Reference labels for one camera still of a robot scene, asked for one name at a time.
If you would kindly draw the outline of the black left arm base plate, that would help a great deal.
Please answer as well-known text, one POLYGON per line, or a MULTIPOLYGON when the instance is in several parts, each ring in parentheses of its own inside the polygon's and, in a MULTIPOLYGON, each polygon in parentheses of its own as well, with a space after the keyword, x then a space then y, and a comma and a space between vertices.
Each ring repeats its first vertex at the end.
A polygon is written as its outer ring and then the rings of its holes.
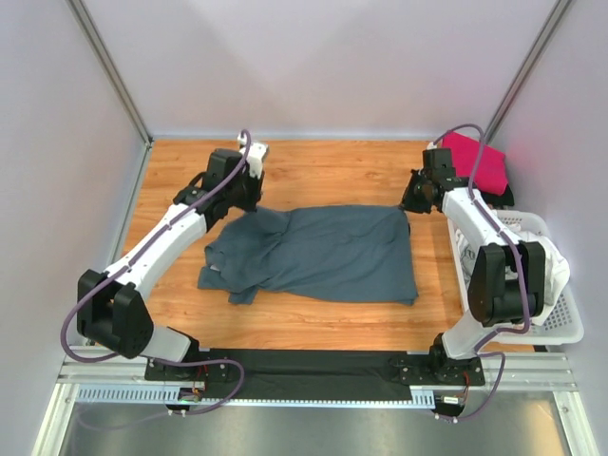
POLYGON ((158 361, 148 364, 144 371, 147 381, 193 381, 207 383, 228 383, 237 381, 240 373, 238 367, 227 362, 226 355, 212 355, 204 352, 198 359, 186 360, 195 366, 177 367, 164 365, 158 361))

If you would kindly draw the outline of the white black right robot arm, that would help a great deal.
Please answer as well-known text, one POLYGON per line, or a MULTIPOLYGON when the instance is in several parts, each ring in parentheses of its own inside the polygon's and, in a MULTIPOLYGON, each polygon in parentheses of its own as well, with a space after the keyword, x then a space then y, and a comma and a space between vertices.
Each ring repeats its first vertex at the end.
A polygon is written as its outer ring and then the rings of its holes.
POLYGON ((465 235, 476 259, 466 290, 468 309, 441 336, 443 350, 427 361, 429 375, 449 383, 463 369, 461 359, 501 333, 526 334, 544 307, 545 251, 537 241, 510 232, 473 187, 456 176, 451 150, 429 146, 423 166, 411 172, 400 208, 417 214, 443 213, 465 235))

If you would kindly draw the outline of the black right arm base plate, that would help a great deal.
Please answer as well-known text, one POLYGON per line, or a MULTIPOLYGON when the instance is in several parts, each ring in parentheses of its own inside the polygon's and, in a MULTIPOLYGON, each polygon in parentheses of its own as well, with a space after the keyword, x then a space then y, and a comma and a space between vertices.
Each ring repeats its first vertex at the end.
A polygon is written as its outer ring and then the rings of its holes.
POLYGON ((389 360, 389 371, 408 386, 483 386, 485 374, 479 357, 465 360, 433 358, 430 354, 398 353, 389 360))

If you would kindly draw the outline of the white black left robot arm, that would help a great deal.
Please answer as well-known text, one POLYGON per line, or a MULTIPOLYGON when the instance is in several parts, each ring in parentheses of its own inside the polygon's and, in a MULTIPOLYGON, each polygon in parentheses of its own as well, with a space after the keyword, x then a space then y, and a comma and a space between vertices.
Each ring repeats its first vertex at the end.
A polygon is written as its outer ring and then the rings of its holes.
POLYGON ((155 324, 145 301, 158 280, 191 244, 203 238, 233 207, 256 210, 268 145, 218 148, 207 167, 173 198, 159 223, 130 252, 102 272, 78 282, 77 332, 127 359, 165 360, 179 381, 193 379, 200 358, 187 335, 155 324))

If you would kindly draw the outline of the blue-grey t-shirt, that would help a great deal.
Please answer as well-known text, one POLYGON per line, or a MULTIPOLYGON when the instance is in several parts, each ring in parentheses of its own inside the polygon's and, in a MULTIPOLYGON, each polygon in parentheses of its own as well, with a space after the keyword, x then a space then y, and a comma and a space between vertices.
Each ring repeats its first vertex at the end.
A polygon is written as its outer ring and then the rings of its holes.
POLYGON ((201 290, 250 304, 260 290, 332 302, 405 305, 418 296, 409 221, 395 206, 260 207, 204 249, 201 290))

